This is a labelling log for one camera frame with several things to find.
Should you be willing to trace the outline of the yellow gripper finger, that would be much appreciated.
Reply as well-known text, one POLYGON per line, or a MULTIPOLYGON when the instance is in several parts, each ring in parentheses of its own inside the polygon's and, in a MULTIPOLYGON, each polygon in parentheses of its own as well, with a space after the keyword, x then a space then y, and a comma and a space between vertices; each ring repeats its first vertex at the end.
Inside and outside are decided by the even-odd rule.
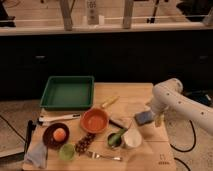
POLYGON ((155 126, 160 127, 164 122, 164 114, 159 114, 155 116, 155 126))

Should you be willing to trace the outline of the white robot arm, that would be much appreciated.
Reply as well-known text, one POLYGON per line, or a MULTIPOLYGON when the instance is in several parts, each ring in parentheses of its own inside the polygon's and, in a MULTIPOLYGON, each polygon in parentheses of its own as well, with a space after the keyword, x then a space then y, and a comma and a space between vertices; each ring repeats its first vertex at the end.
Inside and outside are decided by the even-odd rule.
POLYGON ((176 78, 154 85, 150 103, 152 115, 157 117, 166 107, 171 107, 213 136, 213 108, 183 96, 182 91, 183 84, 176 78))

